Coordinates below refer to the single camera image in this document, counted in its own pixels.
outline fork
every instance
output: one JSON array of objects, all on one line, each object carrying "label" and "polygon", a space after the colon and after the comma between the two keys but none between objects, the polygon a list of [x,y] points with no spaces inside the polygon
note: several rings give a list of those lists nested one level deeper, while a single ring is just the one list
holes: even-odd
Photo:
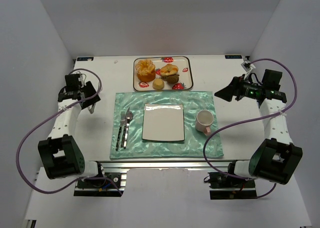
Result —
[{"label": "fork", "polygon": [[118,151],[118,149],[119,149],[121,131],[122,131],[122,127],[125,125],[125,122],[126,122],[126,113],[125,113],[125,111],[121,111],[121,120],[120,120],[118,138],[116,139],[116,146],[115,146],[116,151]]}]

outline mug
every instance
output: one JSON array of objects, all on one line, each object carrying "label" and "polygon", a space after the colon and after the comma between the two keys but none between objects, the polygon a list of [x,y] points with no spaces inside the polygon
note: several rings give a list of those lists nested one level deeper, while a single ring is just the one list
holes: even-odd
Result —
[{"label": "mug", "polygon": [[195,129],[200,132],[203,132],[205,135],[208,136],[211,134],[210,126],[212,125],[214,120],[214,115],[210,111],[201,110],[196,115]]}]

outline teal placemat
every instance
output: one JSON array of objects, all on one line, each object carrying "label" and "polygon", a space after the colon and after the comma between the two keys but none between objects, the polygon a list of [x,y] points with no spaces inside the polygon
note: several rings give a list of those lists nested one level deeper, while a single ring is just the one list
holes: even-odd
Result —
[{"label": "teal placemat", "polygon": [[[183,104],[185,140],[180,143],[142,140],[145,103]],[[120,112],[126,111],[128,107],[133,112],[134,118],[130,123],[127,148],[119,147],[116,151]],[[196,115],[202,109],[213,113],[214,122],[211,130],[217,130],[218,122],[212,92],[116,93],[110,159],[203,157],[203,146],[207,137],[195,129]],[[205,153],[210,158],[224,155],[219,134],[210,140]]]}]

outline dessert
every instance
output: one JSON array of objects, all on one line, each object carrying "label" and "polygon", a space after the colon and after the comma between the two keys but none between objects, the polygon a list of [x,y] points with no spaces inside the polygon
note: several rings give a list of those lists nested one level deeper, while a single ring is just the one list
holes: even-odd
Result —
[{"label": "dessert", "polygon": [[140,60],[136,65],[135,69],[137,72],[138,79],[142,82],[150,82],[156,78],[155,65],[150,59]]},{"label": "dessert", "polygon": [[167,76],[166,81],[168,82],[168,84],[176,84],[179,81],[179,75],[174,74]]},{"label": "dessert", "polygon": [[173,64],[167,64],[163,68],[160,69],[160,75],[163,79],[167,79],[167,76],[175,75],[178,72],[178,67]]},{"label": "dessert", "polygon": [[165,87],[165,83],[162,79],[155,79],[153,84],[152,84],[152,87],[154,89],[163,89]]}]

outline white table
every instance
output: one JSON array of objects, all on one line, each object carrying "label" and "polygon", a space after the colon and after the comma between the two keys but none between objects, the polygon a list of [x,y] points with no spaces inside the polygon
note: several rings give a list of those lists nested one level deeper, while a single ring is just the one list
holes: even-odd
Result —
[{"label": "white table", "polygon": [[[245,73],[241,67],[242,59],[225,59],[224,55],[187,57],[192,70],[193,91],[216,92],[228,85],[234,76]],[[134,92],[132,73],[134,60],[137,58],[139,57],[94,57],[93,61],[75,63],[75,69],[85,68],[99,75],[103,86],[101,101],[96,104],[94,113],[91,115],[83,110],[76,125],[75,139],[85,159],[110,160],[116,92]],[[97,88],[97,79],[92,74],[86,75],[87,80],[91,80]],[[255,100],[248,98],[239,102],[227,102],[214,97],[214,106],[219,127],[260,116]],[[224,151],[222,159],[250,159],[264,140],[264,128],[262,122],[257,121],[227,129],[220,136]]]},{"label": "white table", "polygon": [[[233,76],[244,73],[242,60],[224,56],[188,56],[194,91],[225,87]],[[137,57],[95,57],[92,62],[76,62],[75,68],[97,73],[103,82],[101,101],[90,115],[82,111],[76,141],[88,160],[109,160],[116,92],[133,92],[133,62]],[[95,87],[98,83],[87,74]],[[254,100],[226,102],[214,98],[218,125],[259,117]],[[243,124],[221,133],[224,160],[250,159],[264,139],[261,122]],[[219,200],[209,198],[203,184],[207,171],[185,169],[131,169],[124,195],[117,197],[74,197],[74,185],[53,195],[32,192],[26,219],[37,220],[35,228],[84,227],[299,227],[310,220],[294,177],[278,185],[260,200]],[[46,190],[62,187],[71,178],[49,180],[41,168],[36,185]],[[272,184],[258,180],[258,195]]]}]

